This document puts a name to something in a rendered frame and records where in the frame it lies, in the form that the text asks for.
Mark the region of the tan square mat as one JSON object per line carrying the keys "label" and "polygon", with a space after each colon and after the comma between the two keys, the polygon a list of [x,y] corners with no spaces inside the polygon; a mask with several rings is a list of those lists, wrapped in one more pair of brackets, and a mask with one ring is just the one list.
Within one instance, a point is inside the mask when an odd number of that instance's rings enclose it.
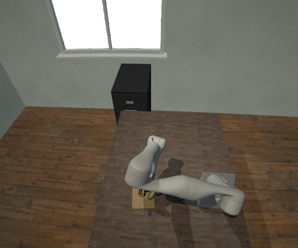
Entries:
{"label": "tan square mat", "polygon": [[147,192],[144,198],[138,195],[139,189],[132,188],[132,209],[155,208],[154,192]]}

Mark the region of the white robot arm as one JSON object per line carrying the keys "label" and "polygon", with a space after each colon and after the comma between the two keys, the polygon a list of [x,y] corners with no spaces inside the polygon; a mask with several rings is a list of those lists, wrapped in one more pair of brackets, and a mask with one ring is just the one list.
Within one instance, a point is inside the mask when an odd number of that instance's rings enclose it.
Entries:
{"label": "white robot arm", "polygon": [[240,213],[245,193],[230,187],[222,176],[213,174],[206,181],[185,175],[163,179],[153,178],[159,157],[166,145],[167,141],[164,138],[150,136],[146,148],[130,161],[125,182],[136,189],[168,194],[191,201],[214,195],[222,211],[229,215]]}

